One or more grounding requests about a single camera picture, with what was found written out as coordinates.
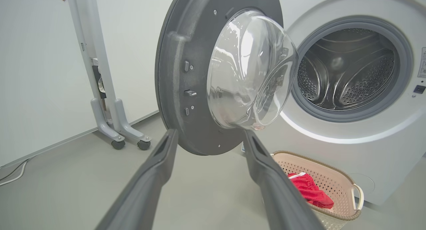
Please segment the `grey wheeled metal stand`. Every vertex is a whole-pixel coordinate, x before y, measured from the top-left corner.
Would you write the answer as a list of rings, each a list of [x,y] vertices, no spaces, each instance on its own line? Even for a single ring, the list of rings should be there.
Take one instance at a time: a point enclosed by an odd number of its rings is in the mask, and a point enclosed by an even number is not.
[[[123,101],[116,97],[108,61],[105,29],[102,27],[98,0],[68,0],[93,98],[90,101],[98,130],[121,150],[126,140],[136,141],[140,150],[148,150],[151,137],[129,123]]]

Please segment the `round glass washing machine door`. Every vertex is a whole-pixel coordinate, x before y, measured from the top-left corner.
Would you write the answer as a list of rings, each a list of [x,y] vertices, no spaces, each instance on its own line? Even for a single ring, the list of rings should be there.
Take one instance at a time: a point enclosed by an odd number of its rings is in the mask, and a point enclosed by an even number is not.
[[[283,110],[299,57],[282,0],[173,0],[158,41],[164,125],[196,155],[220,155]]]

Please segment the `cream perforated laundry basket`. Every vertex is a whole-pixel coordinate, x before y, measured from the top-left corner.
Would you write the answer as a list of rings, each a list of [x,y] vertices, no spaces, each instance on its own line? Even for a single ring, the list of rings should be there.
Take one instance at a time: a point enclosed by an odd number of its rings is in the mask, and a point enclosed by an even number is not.
[[[320,161],[287,151],[277,151],[271,157],[288,176],[305,172],[334,202],[332,209],[322,209],[309,204],[325,230],[341,230],[348,222],[357,219],[363,208],[364,193],[354,180],[343,171]]]

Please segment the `red white sports garment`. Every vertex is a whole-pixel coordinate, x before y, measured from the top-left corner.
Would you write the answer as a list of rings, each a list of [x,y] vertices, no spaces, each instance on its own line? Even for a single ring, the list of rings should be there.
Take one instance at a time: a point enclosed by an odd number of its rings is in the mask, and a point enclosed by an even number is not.
[[[319,189],[313,177],[309,174],[305,172],[290,173],[288,178],[309,204],[322,209],[330,210],[333,208],[333,200],[323,190]]]

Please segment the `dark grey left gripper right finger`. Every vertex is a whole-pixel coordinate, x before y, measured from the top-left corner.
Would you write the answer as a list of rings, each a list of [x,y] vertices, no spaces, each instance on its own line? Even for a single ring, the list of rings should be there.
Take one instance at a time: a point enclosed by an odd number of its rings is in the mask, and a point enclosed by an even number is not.
[[[270,230],[324,230],[281,167],[252,130],[244,131],[250,177],[260,187]]]

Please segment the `white washing machine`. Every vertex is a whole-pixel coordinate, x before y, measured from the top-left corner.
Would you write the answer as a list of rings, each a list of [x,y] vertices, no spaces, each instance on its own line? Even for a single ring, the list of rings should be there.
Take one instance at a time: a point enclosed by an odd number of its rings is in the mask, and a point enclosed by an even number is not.
[[[347,173],[383,204],[426,152],[426,0],[280,0],[300,60],[257,132]]]

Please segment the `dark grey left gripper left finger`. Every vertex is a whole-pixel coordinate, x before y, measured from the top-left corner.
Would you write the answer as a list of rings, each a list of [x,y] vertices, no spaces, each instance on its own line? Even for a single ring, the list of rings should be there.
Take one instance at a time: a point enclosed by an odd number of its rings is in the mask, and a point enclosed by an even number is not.
[[[178,131],[167,130],[95,230],[152,230],[162,187],[169,181]]]

